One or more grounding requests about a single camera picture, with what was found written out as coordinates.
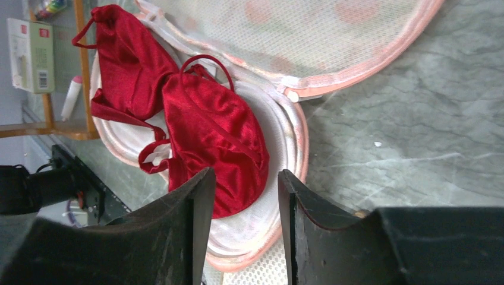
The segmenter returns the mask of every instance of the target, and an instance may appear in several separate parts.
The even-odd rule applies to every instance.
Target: red fabric
[[[97,42],[82,46],[78,41],[93,21]],[[210,166],[217,175],[212,218],[236,214],[260,196],[269,166],[264,136],[217,59],[195,56],[179,69],[148,29],[117,5],[93,9],[92,19],[73,44],[98,49],[102,88],[92,100],[93,116],[153,128],[156,141],[140,153],[138,162],[147,173],[169,169],[168,191]],[[199,64],[184,72],[198,58],[217,62],[228,76],[231,90],[218,84]],[[160,128],[145,123],[162,109],[168,140]],[[173,158],[158,166],[144,163],[158,145],[169,142]]]

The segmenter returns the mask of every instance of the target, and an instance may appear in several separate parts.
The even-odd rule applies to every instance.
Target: gray marble floor
[[[446,1],[390,66],[302,106],[307,185],[332,201],[504,205],[504,2]],[[65,142],[131,208],[166,193],[99,140]]]

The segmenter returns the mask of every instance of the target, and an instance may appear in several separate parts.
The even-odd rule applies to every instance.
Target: wooden frame
[[[83,0],[74,1],[75,23],[77,32],[82,30],[85,25],[84,5]],[[30,11],[30,20],[34,21],[35,16]],[[80,41],[83,45],[86,44],[86,37]],[[63,135],[74,140],[92,140],[99,138],[95,124],[91,117],[91,107],[89,104],[90,91],[90,74],[89,74],[89,58],[87,50],[79,48],[79,58],[82,74],[83,100],[86,108],[86,117],[84,119],[71,120],[68,122],[55,122],[52,111],[51,94],[40,94],[42,97],[42,106],[44,108],[45,122],[36,123],[20,123],[13,125],[0,125],[0,138],[16,137],[20,135]]]

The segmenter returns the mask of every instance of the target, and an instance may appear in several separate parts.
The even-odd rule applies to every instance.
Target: white wall
[[[0,125],[21,123],[21,100],[25,91],[11,82],[7,18],[23,18],[21,2],[0,0]],[[23,163],[23,138],[0,138],[0,165]]]

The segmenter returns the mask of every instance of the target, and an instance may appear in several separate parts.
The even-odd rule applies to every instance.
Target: product box
[[[52,26],[7,19],[12,84],[32,93],[54,91]]]

